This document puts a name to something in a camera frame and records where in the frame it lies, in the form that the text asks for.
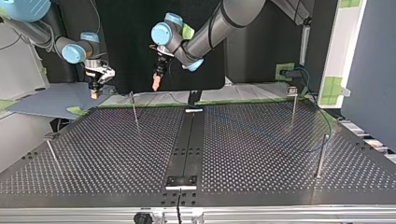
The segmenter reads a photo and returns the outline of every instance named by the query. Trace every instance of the mounting hole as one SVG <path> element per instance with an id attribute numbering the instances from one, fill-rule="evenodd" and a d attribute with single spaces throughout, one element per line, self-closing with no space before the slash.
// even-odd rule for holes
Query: mounting hole
<path id="1" fill-rule="evenodd" d="M 44 91 L 44 90 L 46 90 L 45 88 L 37 88 L 37 89 L 35 89 L 35 91 Z"/>

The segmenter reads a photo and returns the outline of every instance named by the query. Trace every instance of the white cable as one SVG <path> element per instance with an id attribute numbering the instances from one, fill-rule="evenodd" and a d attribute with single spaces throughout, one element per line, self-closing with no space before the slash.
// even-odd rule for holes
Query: white cable
<path id="1" fill-rule="evenodd" d="M 98 29 L 96 30 L 96 34 L 99 34 L 100 28 L 101 28 L 101 26 L 102 26 L 101 19 L 100 19 L 100 15 L 99 15 L 99 11 L 98 11 L 98 9 L 96 8 L 96 5 L 95 5 L 95 3 L 94 3 L 92 0 L 91 0 L 91 4 L 92 4 L 92 6 L 93 6 L 93 9 L 95 9 L 96 16 L 97 16 L 97 18 L 98 18 Z"/>

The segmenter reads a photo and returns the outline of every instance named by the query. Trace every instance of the black cable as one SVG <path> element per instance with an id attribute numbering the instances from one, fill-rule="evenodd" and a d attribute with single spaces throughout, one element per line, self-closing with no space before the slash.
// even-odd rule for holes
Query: black cable
<path id="1" fill-rule="evenodd" d="M 178 220 L 178 224 L 182 224 L 182 221 L 181 221 L 181 214 L 180 214 L 180 193 L 178 194 L 176 210 L 177 210 L 177 220 Z"/>
<path id="2" fill-rule="evenodd" d="M 327 119 L 326 115 L 323 113 L 322 109 L 319 107 L 318 99 L 315 97 L 315 95 L 313 94 L 313 92 L 309 89 L 308 83 L 306 82 L 306 79 L 305 79 L 305 77 L 304 77 L 304 75 L 303 75 L 303 71 L 306 72 L 306 73 L 307 73 L 307 71 L 306 71 L 305 69 L 304 69 L 304 70 L 299 69 L 299 71 L 300 71 L 300 73 L 301 73 L 301 75 L 302 75 L 302 78 L 303 78 L 303 80 L 304 80 L 304 83 L 305 83 L 304 85 L 306 86 L 306 89 L 308 90 L 308 92 L 309 92 L 309 94 L 312 96 L 312 98 L 314 98 L 314 101 L 315 101 L 314 105 L 315 105 L 315 107 L 318 109 L 318 111 L 319 111 L 319 113 L 321 114 L 321 116 L 326 120 L 326 123 L 327 123 L 327 125 L 328 125 L 328 127 L 329 127 L 329 138 L 326 140 L 326 142 L 323 142 L 322 145 L 321 145 L 321 147 L 324 147 L 324 145 L 326 145 L 327 143 L 329 143 L 330 140 L 332 139 L 332 125 L 330 124 L 330 122 L 329 122 L 329 120 Z"/>
<path id="3" fill-rule="evenodd" d="M 297 20 L 298 8 L 300 7 L 300 4 L 301 4 L 301 0 L 298 1 L 297 8 L 296 8 L 295 13 L 294 13 L 294 23 Z"/>
<path id="4" fill-rule="evenodd" d="M 9 44 L 9 45 L 7 45 L 7 46 L 4 46 L 4 47 L 2 47 L 2 48 L 0 48 L 0 50 L 3 50 L 3 49 L 8 49 L 8 48 L 10 48 L 10 47 L 12 47 L 12 46 L 14 46 L 15 44 L 17 44 L 18 43 L 18 41 L 20 41 L 20 39 L 22 38 L 22 35 L 20 35 L 19 37 L 18 37 L 18 39 L 17 40 L 15 40 L 12 44 Z"/>

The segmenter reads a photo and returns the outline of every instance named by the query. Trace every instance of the cable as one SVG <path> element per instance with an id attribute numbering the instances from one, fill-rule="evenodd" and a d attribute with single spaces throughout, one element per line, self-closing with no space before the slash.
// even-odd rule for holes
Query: cable
<path id="1" fill-rule="evenodd" d="M 304 69 L 304 68 L 302 68 L 302 67 L 297 67 L 295 70 L 299 70 L 300 72 L 304 71 L 304 72 L 308 75 L 308 77 L 311 77 L 311 75 L 309 74 L 309 72 L 306 71 L 306 69 Z M 327 123 L 327 125 L 328 125 L 328 127 L 329 127 L 329 138 L 327 139 L 326 142 L 324 142 L 324 143 L 322 144 L 322 147 L 323 147 L 324 145 L 326 145 L 326 144 L 332 139 L 332 125 L 330 124 L 330 122 L 329 122 L 329 120 L 327 119 L 326 115 L 323 113 L 322 109 L 319 107 L 319 105 L 318 105 L 318 99 L 315 97 L 315 95 L 314 95 L 314 94 L 312 93 L 312 91 L 309 89 L 309 85 L 308 85 L 308 84 L 309 84 L 309 79 L 308 79 L 308 82 L 307 82 L 307 81 L 305 80 L 305 77 L 304 77 L 303 73 L 302 73 L 302 77 L 303 77 L 303 80 L 304 80 L 304 82 L 305 82 L 306 88 L 308 89 L 309 94 L 312 96 L 312 98 L 313 98 L 314 101 L 315 101 L 315 103 L 314 103 L 315 107 L 318 109 L 318 111 L 319 111 L 319 113 L 321 114 L 321 116 L 326 120 L 326 123 Z"/>
<path id="2" fill-rule="evenodd" d="M 181 213 L 180 213 L 180 193 L 178 194 L 176 210 L 177 210 L 177 220 L 178 220 L 178 224 L 182 224 Z"/>
<path id="3" fill-rule="evenodd" d="M 98 11 L 98 9 L 97 9 L 95 3 L 93 2 L 93 0 L 90 0 L 90 1 L 91 1 L 91 4 L 92 4 L 93 8 L 95 9 L 96 16 L 97 16 L 97 18 L 98 18 L 98 29 L 96 30 L 96 33 L 99 34 L 99 31 L 100 31 L 100 29 L 102 28 L 102 23 L 101 23 L 99 11 Z"/>
<path id="4" fill-rule="evenodd" d="M 18 43 L 18 41 L 20 41 L 21 38 L 22 38 L 22 35 L 20 35 L 20 36 L 18 37 L 18 39 L 15 40 L 12 44 L 9 44 L 9 45 L 7 45 L 7 46 L 4 46 L 4 47 L 0 48 L 0 50 L 11 48 L 12 46 L 16 45 L 16 44 Z"/>
<path id="5" fill-rule="evenodd" d="M 300 7 L 300 4 L 301 4 L 301 0 L 298 1 L 297 8 L 294 12 L 294 23 L 297 23 L 296 20 L 297 20 L 298 8 Z"/>
<path id="6" fill-rule="evenodd" d="M 301 76 L 303 77 L 304 81 L 306 82 L 305 78 L 304 78 L 304 73 L 308 76 L 308 81 L 306 82 L 306 86 L 307 88 L 309 88 L 309 83 L 311 81 L 311 75 L 309 75 L 308 71 L 306 71 L 306 69 L 302 68 L 302 67 L 296 67 L 294 68 L 294 70 L 298 70 L 301 73 Z"/>

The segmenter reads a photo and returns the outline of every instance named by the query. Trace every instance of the black curtain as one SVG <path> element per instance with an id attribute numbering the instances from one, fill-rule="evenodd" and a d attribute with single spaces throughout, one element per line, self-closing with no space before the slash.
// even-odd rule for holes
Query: black curtain
<path id="1" fill-rule="evenodd" d="M 97 0 L 106 47 L 117 76 L 112 84 L 121 94 L 151 91 L 152 71 L 157 53 L 151 28 L 163 21 L 167 12 L 180 15 L 197 32 L 210 18 L 219 0 Z M 160 91 L 212 90 L 224 85 L 224 46 L 219 45 L 205 57 L 196 72 L 183 70 L 173 60 Z"/>

